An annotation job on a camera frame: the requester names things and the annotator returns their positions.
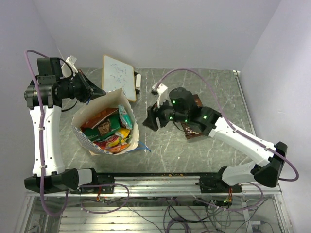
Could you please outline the checkered paper bag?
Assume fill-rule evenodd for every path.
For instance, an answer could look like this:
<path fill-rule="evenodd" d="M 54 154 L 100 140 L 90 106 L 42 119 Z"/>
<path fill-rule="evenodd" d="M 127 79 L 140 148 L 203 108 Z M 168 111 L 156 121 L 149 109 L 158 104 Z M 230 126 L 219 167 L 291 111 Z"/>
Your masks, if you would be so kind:
<path fill-rule="evenodd" d="M 73 132 L 92 155 L 151 151 L 139 140 L 134 112 L 120 88 L 91 100 L 72 119 Z"/>

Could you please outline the brown sea salt chips bag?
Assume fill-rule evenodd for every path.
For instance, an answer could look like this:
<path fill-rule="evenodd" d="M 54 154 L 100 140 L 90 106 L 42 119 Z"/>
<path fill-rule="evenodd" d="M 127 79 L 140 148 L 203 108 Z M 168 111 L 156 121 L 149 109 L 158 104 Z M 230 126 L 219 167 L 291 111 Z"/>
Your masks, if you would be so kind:
<path fill-rule="evenodd" d="M 193 97 L 195 99 L 195 102 L 197 104 L 198 107 L 203 107 L 203 104 L 201 102 L 201 99 L 199 98 L 198 94 L 193 94 Z M 186 123 L 181 123 L 181 126 L 183 128 L 185 137 L 187 140 L 202 136 L 202 133 L 198 133 L 193 131 Z"/>

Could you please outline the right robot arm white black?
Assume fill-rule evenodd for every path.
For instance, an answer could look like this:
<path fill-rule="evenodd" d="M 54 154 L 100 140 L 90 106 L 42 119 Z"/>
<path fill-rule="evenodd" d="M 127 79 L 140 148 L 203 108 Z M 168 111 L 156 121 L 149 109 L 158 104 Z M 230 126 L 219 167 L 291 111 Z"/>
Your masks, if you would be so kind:
<path fill-rule="evenodd" d="M 169 122 L 184 123 L 196 133 L 221 140 L 252 161 L 240 166 L 220 168 L 214 180 L 215 188 L 225 192 L 239 183 L 258 182 L 266 187 L 276 187 L 284 161 L 276 153 L 285 156 L 287 145 L 264 141 L 235 126 L 218 111 L 210 107 L 199 107 L 193 94 L 183 87 L 168 91 L 167 86 L 154 87 L 152 93 L 157 102 L 147 109 L 143 125 L 153 131 L 165 127 Z"/>

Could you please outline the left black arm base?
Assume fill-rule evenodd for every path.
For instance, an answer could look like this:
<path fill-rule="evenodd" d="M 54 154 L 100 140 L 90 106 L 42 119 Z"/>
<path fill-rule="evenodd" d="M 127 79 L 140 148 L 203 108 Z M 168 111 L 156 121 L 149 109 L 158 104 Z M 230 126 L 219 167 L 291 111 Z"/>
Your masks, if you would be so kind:
<path fill-rule="evenodd" d="M 104 194 L 112 194 L 113 186 L 101 186 L 104 184 L 114 184 L 115 179 L 111 175 L 104 173 L 97 173 L 94 168 L 86 168 L 78 170 L 78 188 L 76 190 L 70 191 L 70 194 L 94 194 L 98 193 L 100 190 Z"/>

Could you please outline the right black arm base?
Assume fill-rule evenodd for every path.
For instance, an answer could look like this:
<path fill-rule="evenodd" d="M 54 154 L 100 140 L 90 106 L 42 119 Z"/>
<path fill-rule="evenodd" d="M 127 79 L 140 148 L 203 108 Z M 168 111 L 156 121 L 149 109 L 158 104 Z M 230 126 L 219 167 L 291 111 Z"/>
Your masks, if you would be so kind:
<path fill-rule="evenodd" d="M 201 176 L 195 185 L 200 187 L 201 193 L 229 193 L 230 190 L 233 193 L 242 192 L 240 185 L 229 186 L 217 177 L 216 173 L 208 173 Z"/>

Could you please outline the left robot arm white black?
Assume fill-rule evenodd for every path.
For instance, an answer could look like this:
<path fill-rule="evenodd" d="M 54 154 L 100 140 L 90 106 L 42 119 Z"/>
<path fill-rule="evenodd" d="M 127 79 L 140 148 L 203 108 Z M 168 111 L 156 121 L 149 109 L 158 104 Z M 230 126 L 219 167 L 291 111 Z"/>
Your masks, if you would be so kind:
<path fill-rule="evenodd" d="M 27 87 L 24 97 L 34 127 L 35 162 L 32 175 L 24 180 L 25 188 L 49 194 L 74 191 L 80 186 L 89 193 L 99 188 L 93 168 L 66 169 L 60 150 L 59 123 L 62 101 L 75 99 L 88 103 L 106 92 L 78 70 L 65 77 L 61 68 L 63 59 L 44 57 L 37 60 L 38 75 Z"/>

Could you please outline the red yellow chips bag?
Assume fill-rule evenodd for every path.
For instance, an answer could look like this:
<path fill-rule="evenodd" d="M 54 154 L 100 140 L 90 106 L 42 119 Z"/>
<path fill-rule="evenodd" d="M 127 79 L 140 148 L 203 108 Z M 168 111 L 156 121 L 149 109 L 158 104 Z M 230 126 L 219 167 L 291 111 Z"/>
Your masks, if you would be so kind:
<path fill-rule="evenodd" d="M 130 146 L 125 139 L 122 139 L 116 135 L 112 135 L 103 141 L 96 141 L 94 144 L 113 154 L 117 154 Z"/>

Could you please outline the teal snack packet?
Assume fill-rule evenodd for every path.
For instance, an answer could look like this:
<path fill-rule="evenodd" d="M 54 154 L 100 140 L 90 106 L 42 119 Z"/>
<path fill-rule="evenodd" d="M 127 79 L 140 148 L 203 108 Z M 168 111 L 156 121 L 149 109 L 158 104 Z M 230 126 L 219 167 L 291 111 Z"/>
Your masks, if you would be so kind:
<path fill-rule="evenodd" d="M 118 111 L 119 111 L 119 118 L 120 118 L 122 126 L 126 129 L 132 130 L 133 123 L 125 107 L 123 105 L 118 105 Z"/>

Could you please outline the yellow snack packet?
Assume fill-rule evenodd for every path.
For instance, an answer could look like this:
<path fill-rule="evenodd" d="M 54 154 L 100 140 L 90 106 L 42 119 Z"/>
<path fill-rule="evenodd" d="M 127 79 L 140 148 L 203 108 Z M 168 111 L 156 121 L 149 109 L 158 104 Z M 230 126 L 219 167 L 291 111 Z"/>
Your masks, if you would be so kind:
<path fill-rule="evenodd" d="M 126 129 L 126 128 L 119 128 L 114 135 L 122 138 L 122 139 L 126 139 L 129 135 L 130 135 L 131 130 L 130 129 Z"/>

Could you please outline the white whiteboard eraser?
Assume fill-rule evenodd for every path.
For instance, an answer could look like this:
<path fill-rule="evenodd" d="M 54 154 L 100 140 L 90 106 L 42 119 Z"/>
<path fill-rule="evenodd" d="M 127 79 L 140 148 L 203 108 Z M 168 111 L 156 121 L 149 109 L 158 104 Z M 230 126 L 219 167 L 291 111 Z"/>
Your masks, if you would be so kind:
<path fill-rule="evenodd" d="M 141 75 L 137 74 L 136 75 L 136 89 L 140 90 L 140 88 L 141 88 Z"/>

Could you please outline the small whiteboard yellow frame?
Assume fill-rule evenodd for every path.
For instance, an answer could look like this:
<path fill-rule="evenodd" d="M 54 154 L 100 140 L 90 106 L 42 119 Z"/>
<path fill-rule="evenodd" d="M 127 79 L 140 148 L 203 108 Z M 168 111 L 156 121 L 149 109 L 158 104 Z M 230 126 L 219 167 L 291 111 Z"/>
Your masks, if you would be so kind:
<path fill-rule="evenodd" d="M 129 101 L 137 100 L 134 67 L 104 55 L 102 89 L 109 92 L 120 88 L 123 89 Z"/>

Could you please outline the aluminium rail frame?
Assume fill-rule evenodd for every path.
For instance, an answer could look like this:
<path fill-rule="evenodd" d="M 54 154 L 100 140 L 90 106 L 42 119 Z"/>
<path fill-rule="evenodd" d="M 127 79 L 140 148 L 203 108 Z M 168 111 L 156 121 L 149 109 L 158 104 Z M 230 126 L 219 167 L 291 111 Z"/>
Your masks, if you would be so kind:
<path fill-rule="evenodd" d="M 104 186 L 65 197 L 28 193 L 17 233 L 292 233 L 279 186 L 241 183 L 208 190 L 208 174 L 108 173 Z"/>

